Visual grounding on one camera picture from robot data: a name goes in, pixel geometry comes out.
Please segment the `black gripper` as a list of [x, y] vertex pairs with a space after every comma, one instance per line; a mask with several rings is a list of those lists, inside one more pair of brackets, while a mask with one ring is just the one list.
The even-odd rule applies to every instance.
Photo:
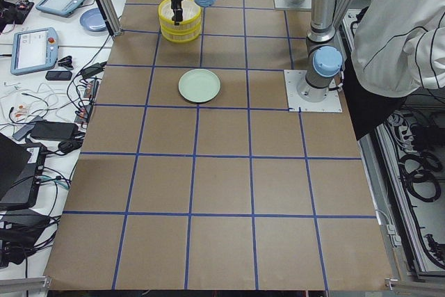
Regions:
[[171, 8], [173, 10], [172, 20], [175, 26], [179, 26], [183, 22], [182, 1], [183, 0], [171, 0]]

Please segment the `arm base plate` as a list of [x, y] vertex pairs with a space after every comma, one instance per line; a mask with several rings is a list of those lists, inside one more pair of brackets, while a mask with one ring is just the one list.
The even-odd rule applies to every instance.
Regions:
[[312, 9], [312, 0], [274, 0], [277, 10], [294, 10], [310, 12]]
[[284, 70], [288, 110], [306, 113], [342, 113], [335, 79], [326, 88], [313, 88], [306, 81], [306, 70]]

